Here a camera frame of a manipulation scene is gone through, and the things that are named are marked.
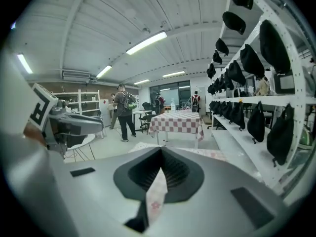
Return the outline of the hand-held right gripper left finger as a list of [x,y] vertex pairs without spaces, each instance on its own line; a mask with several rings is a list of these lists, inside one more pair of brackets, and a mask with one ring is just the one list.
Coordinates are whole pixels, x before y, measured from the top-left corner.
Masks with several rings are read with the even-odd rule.
[[127,174],[129,164],[159,152],[159,147],[144,148],[71,164],[50,152],[51,232],[58,237],[160,237],[161,219],[149,223],[149,197]]

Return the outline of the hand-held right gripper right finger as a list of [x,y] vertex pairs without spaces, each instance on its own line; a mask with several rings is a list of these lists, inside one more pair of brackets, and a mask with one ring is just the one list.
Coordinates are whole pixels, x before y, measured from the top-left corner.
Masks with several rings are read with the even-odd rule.
[[187,200],[165,203],[153,224],[155,237],[250,237],[286,210],[283,200],[238,167],[179,149],[162,147],[204,173]]

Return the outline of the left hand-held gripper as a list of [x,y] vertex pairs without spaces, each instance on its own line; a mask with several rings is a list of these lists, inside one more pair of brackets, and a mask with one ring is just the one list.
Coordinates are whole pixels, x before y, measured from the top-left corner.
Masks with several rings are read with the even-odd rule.
[[46,149],[64,157],[67,148],[80,145],[87,135],[103,130],[99,118],[67,113],[64,102],[42,85],[35,83],[32,90],[39,99],[28,119],[28,138]]

